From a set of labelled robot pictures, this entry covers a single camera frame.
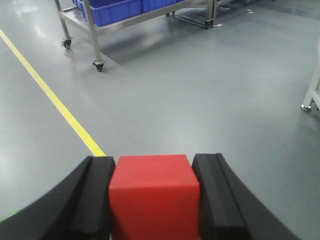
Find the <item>red block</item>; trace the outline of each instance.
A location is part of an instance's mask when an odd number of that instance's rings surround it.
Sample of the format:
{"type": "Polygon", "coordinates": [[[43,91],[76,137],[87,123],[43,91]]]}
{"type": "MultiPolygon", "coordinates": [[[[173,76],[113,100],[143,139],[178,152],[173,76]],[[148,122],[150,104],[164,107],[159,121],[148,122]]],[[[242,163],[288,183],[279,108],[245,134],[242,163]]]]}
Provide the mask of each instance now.
{"type": "Polygon", "coordinates": [[[109,185],[114,240],[198,240],[200,184],[185,155],[122,156],[109,185]]]}

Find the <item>gray floor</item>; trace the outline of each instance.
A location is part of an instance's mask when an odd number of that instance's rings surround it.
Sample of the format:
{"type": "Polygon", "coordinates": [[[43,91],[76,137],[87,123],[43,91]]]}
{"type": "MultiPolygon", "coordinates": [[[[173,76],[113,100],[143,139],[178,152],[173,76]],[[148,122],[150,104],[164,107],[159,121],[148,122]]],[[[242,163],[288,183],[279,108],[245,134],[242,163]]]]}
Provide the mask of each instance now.
{"type": "MultiPolygon", "coordinates": [[[[221,152],[294,233],[319,240],[320,113],[299,107],[319,58],[320,2],[233,8],[211,30],[161,16],[102,36],[101,73],[82,32],[71,26],[72,49],[60,46],[52,0],[1,0],[0,29],[108,155],[221,152]]],[[[3,40],[0,103],[1,218],[91,153],[3,40]]]]}

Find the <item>metal cart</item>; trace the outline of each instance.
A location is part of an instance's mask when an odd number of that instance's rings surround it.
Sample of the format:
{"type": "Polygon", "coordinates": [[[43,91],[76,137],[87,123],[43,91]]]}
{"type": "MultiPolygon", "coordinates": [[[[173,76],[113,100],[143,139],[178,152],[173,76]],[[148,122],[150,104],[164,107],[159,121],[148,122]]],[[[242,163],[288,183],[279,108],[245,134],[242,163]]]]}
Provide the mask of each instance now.
{"type": "Polygon", "coordinates": [[[55,4],[58,10],[58,15],[60,17],[60,21],[62,24],[62,28],[64,31],[65,38],[63,39],[63,45],[66,49],[69,49],[71,47],[71,39],[72,37],[69,34],[67,23],[75,26],[76,28],[80,29],[84,33],[91,36],[94,52],[95,52],[95,60],[93,61],[93,65],[95,66],[96,70],[98,72],[101,72],[105,61],[102,59],[99,43],[98,43],[98,36],[115,32],[117,30],[159,17],[161,15],[169,15],[172,13],[175,14],[175,11],[188,8],[191,6],[194,6],[194,8],[197,7],[206,7],[207,8],[207,18],[204,20],[204,27],[206,29],[213,28],[215,19],[216,19],[216,10],[217,6],[221,2],[225,2],[227,0],[185,0],[181,1],[169,6],[165,6],[153,11],[149,11],[128,19],[124,19],[115,23],[111,23],[109,25],[97,27],[94,24],[94,19],[92,16],[92,12],[90,9],[90,3],[89,0],[83,0],[84,3],[84,11],[87,16],[87,20],[84,18],[79,18],[79,8],[78,7],[71,7],[67,9],[62,9],[60,5],[60,0],[55,0],[55,4]]]}

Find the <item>yellow stripe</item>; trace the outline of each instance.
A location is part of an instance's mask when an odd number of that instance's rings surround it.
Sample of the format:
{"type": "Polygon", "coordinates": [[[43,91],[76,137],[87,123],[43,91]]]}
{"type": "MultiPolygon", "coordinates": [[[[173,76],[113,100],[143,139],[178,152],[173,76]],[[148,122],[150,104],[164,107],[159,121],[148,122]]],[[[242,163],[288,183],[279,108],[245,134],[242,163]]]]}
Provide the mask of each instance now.
{"type": "Polygon", "coordinates": [[[19,52],[19,50],[14,46],[10,39],[5,35],[5,33],[0,29],[0,36],[4,42],[8,45],[11,51],[19,59],[25,69],[30,73],[36,83],[42,88],[44,93],[48,96],[51,102],[59,110],[62,116],[74,129],[74,131],[79,135],[85,145],[89,148],[94,156],[106,156],[106,154],[101,150],[98,144],[93,140],[89,133],[81,126],[77,119],[71,114],[71,112],[66,108],[66,106],[60,101],[60,99],[55,95],[55,93],[50,89],[46,82],[40,77],[36,70],[30,65],[26,58],[19,52]]]}

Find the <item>blue crate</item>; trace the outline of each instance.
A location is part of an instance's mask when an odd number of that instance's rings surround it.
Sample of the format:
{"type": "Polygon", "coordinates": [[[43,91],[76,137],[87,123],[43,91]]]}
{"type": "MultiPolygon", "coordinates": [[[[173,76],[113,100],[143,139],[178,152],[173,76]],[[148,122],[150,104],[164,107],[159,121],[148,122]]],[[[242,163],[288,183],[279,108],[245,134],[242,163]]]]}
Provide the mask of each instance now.
{"type": "Polygon", "coordinates": [[[107,6],[107,5],[119,3],[119,2],[122,2],[122,1],[124,1],[124,0],[89,0],[90,6],[94,7],[94,8],[100,8],[100,7],[104,7],[104,6],[107,6]]]}
{"type": "Polygon", "coordinates": [[[146,13],[175,3],[176,0],[141,0],[141,9],[146,13]]]}
{"type": "MultiPolygon", "coordinates": [[[[85,5],[83,1],[79,3],[79,8],[86,19],[85,5]]],[[[141,14],[141,0],[121,0],[107,6],[90,8],[95,25],[102,27],[141,14]]]]}

